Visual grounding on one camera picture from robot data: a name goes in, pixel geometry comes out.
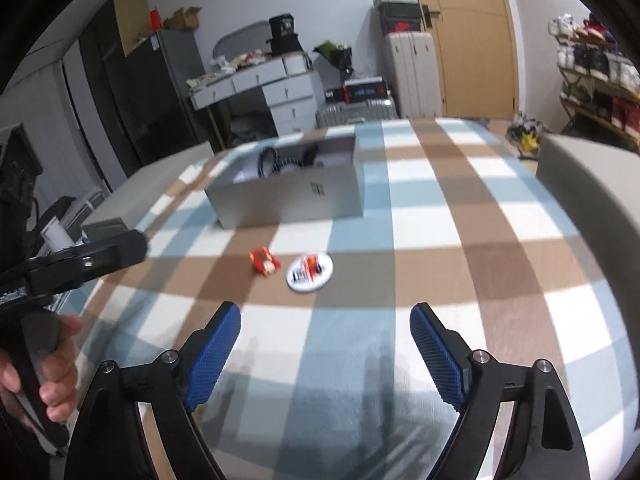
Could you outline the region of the person's left hand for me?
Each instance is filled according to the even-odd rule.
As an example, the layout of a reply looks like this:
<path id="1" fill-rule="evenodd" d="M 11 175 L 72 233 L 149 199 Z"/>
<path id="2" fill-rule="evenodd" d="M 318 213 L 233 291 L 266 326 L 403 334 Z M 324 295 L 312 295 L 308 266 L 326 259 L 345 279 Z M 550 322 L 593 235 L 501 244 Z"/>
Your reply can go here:
<path id="1" fill-rule="evenodd" d="M 77 349 L 73 336 L 80 333 L 82 321 L 75 315 L 60 316 L 58 346 L 42 361 L 42 374 L 46 378 L 39 389 L 40 399 L 47 407 L 52 422 L 66 422 L 78 405 Z M 21 379 L 9 355 L 1 350 L 1 401 L 6 411 L 28 430 L 34 430 L 26 412 L 16 400 L 21 391 Z"/>

